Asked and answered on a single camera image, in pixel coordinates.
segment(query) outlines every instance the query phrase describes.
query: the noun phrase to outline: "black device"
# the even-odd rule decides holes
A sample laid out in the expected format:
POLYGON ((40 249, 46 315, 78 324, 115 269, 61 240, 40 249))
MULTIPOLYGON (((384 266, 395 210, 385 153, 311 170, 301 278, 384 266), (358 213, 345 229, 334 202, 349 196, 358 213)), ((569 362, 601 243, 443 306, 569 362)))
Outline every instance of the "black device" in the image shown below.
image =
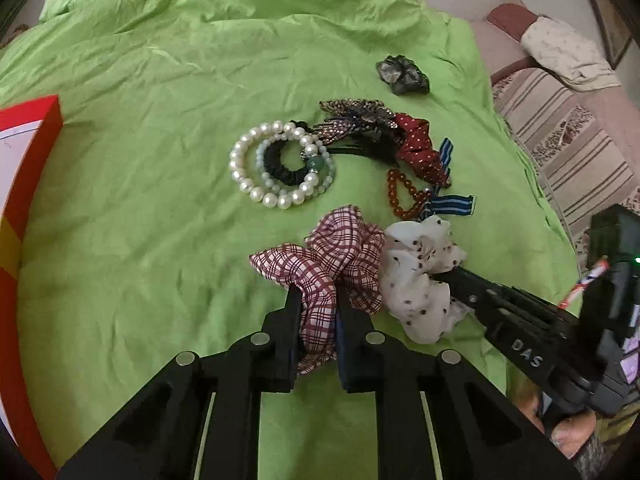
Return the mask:
MULTIPOLYGON (((439 275, 452 296, 473 307, 485 337, 552 399, 543 416, 593 408, 613 415, 638 398, 622 373, 626 339, 638 323, 640 218, 620 206, 594 216, 590 260, 610 269, 584 295, 580 317, 528 292, 465 269, 439 275)), ((302 295, 291 286, 283 309, 262 330, 220 354, 182 352, 60 470, 59 480, 257 478, 260 394, 290 392, 302 351, 302 295)), ((570 480, 573 465, 455 350, 438 356, 407 349, 377 332, 338 286, 338 373, 347 393, 375 392, 378 478, 432 480, 438 450, 452 479, 570 480), (425 417, 430 406, 433 433, 425 417)), ((601 478, 639 471, 640 426, 601 478)))

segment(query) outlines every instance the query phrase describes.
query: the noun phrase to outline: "silver rivet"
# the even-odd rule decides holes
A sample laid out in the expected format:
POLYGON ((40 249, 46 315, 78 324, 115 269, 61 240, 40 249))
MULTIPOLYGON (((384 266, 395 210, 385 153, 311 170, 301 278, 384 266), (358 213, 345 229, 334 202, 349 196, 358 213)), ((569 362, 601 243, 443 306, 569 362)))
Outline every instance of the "silver rivet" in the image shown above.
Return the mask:
POLYGON ((369 332, 364 339, 367 340, 367 343, 370 345, 382 345, 385 342, 386 337, 382 332, 369 332))
POLYGON ((180 352, 175 357, 175 362, 177 362, 180 366, 187 366, 193 363, 196 360, 196 354, 193 352, 180 352))
POLYGON ((457 365, 460 362, 460 354, 455 350, 445 350, 440 354, 441 359, 449 365, 457 365))
POLYGON ((256 346, 266 345, 270 339, 269 334, 266 332, 256 332, 251 336, 251 343, 256 346))

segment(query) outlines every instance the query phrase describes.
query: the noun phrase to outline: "green fabric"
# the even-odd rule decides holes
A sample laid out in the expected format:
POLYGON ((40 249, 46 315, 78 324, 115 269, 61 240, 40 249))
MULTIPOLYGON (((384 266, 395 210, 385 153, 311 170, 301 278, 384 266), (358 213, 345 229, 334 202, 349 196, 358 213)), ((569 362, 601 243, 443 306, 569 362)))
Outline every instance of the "green fabric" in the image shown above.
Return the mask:
MULTIPOLYGON (((417 0, 48 0, 0 59, 0 105, 57 93, 65 126, 30 213, 18 291, 20 352, 36 420, 57 464, 179 351, 220 352, 260 328, 285 292, 247 256, 300 243, 353 203, 394 221, 381 164, 335 157, 321 198, 286 212, 238 192, 227 155, 249 127, 320 120, 318 101, 377 98, 431 121, 455 145, 450 218, 466 266, 559 299, 572 247, 532 166, 495 113, 467 23, 417 0), (394 96, 375 62, 415 60, 429 96, 394 96)), ((406 341, 387 314, 376 326, 406 341)), ((504 359, 472 318, 439 344, 499 388, 504 359)), ((372 396, 340 390, 334 364, 267 395, 260 478, 375 478, 372 396)))

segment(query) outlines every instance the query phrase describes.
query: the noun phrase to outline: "sequined scrunchie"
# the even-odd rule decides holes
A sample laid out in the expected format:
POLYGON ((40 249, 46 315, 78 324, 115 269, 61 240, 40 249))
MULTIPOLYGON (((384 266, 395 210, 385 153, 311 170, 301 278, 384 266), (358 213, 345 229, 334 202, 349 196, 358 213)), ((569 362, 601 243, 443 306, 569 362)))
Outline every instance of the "sequined scrunchie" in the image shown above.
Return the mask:
POLYGON ((327 213, 305 242, 307 248, 284 244, 249 257, 268 280, 302 291, 300 374, 335 358, 336 282, 345 284, 354 308, 371 316, 382 307, 378 266, 385 235, 348 205, 327 213))
POLYGON ((449 187, 451 182, 440 161, 440 153, 433 149, 429 137, 429 121, 396 114, 396 123, 406 132, 398 158, 411 166, 419 178, 440 187, 449 187))

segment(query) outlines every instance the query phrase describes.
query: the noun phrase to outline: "blue striped ribbon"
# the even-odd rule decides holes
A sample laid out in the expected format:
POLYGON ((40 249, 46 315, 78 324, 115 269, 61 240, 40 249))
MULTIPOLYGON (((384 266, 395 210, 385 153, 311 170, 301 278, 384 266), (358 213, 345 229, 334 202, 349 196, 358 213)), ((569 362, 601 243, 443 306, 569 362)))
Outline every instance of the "blue striped ribbon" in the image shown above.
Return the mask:
MULTIPOLYGON (((440 161, 442 167, 447 173, 447 177, 451 174, 451 153, 453 153, 453 142, 449 138, 445 138, 440 145, 440 161)), ((434 186, 431 191, 431 199, 425 202, 424 206, 418 213, 417 220, 422 222, 431 215, 459 215, 467 216, 471 215, 476 208, 476 197, 461 196, 461 195, 445 195, 438 196, 440 193, 440 186, 434 186)))

